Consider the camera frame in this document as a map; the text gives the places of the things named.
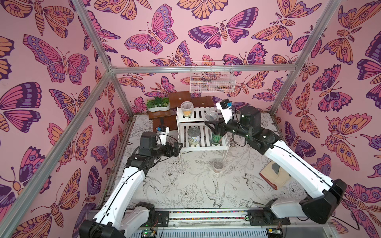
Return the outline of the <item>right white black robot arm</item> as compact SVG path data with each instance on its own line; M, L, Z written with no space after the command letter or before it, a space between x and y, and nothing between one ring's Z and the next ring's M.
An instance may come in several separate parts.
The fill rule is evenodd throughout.
M305 190L299 199L273 199L264 207L268 223L274 219L307 217L315 223L325 224L343 199L347 185L341 179L332 180L319 172L296 154L275 132L261 124L261 112L253 106L240 110L239 120L234 119L233 105L225 99L216 104L222 113L217 121L207 121L214 134L224 136L230 132L241 136L261 155L274 161L293 177Z

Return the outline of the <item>jar with red seeds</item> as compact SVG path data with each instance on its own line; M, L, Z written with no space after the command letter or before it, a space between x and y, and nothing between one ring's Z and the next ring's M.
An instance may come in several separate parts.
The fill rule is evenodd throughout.
M220 173L224 168L224 161L221 159L213 160L212 168L215 173Z

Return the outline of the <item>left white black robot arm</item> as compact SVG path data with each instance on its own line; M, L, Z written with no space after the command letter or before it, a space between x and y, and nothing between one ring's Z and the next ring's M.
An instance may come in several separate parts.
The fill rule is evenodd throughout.
M127 159L119 183L93 219L82 222L79 237L129 238L140 226L155 222L152 204L140 202L132 212L126 213L126 210L148 171L160 163L162 157L179 156L183 144L177 140L169 143L166 138L166 133L151 131L141 135L140 145Z

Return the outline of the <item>green watermelon can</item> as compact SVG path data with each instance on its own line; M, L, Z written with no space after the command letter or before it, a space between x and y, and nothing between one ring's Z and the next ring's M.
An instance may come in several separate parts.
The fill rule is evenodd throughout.
M219 134L211 133L211 135L209 137L209 141L213 145L220 145L222 138L223 138L223 136L221 136Z

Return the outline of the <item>jar with purple seeds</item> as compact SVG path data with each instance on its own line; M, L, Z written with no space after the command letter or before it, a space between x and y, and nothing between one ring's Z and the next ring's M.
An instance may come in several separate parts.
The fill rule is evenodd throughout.
M219 115L216 111L207 111L204 115L204 119L206 122L218 121Z

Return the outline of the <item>jar with yellow seeds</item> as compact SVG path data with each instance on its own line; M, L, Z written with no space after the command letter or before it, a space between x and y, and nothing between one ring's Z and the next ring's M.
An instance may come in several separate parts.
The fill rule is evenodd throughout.
M190 118L193 115L193 103L191 101L184 101L181 104L181 110L185 118Z

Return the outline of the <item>silver tin can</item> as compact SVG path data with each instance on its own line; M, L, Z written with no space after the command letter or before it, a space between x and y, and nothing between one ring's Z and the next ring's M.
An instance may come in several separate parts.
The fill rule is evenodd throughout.
M198 145L200 143L200 129L198 127L190 127L187 130L188 133L188 142L190 145Z

